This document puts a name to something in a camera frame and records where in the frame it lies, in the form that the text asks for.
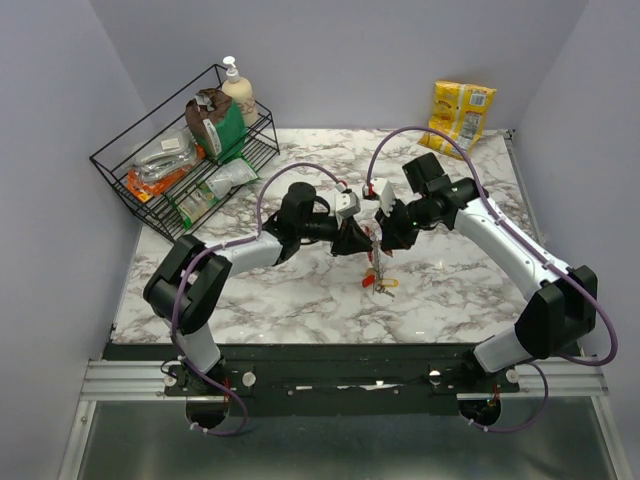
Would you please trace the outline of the metal red key organizer plate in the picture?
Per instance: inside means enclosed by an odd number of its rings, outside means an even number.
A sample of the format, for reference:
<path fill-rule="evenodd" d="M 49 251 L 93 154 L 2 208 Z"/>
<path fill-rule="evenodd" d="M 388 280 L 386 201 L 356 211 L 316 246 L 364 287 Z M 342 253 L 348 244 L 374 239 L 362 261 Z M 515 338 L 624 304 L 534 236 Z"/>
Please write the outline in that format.
<path fill-rule="evenodd" d="M 366 227 L 365 233 L 369 236 L 372 242 L 370 262 L 371 262 L 371 268 L 374 271 L 373 290 L 376 293 L 383 293 L 385 287 L 382 285 L 383 273 L 382 273 L 381 261 L 380 261 L 380 242 L 376 236 L 376 233 L 372 228 Z"/>

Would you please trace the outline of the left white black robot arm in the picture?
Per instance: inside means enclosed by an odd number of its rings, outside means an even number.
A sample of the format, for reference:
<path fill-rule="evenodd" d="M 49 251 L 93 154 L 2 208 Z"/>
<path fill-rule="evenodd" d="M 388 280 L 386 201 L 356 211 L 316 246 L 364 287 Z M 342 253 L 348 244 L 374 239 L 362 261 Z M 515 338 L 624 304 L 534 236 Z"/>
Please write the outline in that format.
<path fill-rule="evenodd" d="M 327 205 L 312 185 L 293 183 L 259 234 L 216 247 L 185 235 L 147 282 L 143 298 L 168 322 L 179 354 L 191 364 L 187 382 L 197 393 L 209 395 L 221 385 L 222 354 L 208 322 L 229 278 L 280 265 L 305 242 L 329 243 L 332 256 L 372 251 L 372 240 L 354 219 L 360 205 L 353 191 L 338 185 L 335 211 L 316 212 L 317 203 Z"/>

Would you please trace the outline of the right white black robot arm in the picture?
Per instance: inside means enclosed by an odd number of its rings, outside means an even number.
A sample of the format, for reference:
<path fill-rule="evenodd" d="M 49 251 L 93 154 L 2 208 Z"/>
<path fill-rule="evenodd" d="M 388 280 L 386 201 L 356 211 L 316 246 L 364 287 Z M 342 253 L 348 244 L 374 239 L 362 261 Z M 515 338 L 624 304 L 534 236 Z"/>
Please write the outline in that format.
<path fill-rule="evenodd" d="M 402 170 L 418 196 L 409 203 L 397 199 L 385 179 L 372 179 L 362 189 L 365 199 L 379 203 L 382 250 L 408 250 L 419 231 L 443 225 L 483 250 L 527 302 L 514 325 L 472 349 L 459 370 L 467 389 L 483 391 L 496 372 L 558 354 L 594 329 L 596 311 L 588 299 L 597 293 L 597 276 L 589 267 L 573 268 L 546 252 L 473 179 L 451 181 L 435 155 L 422 155 Z"/>

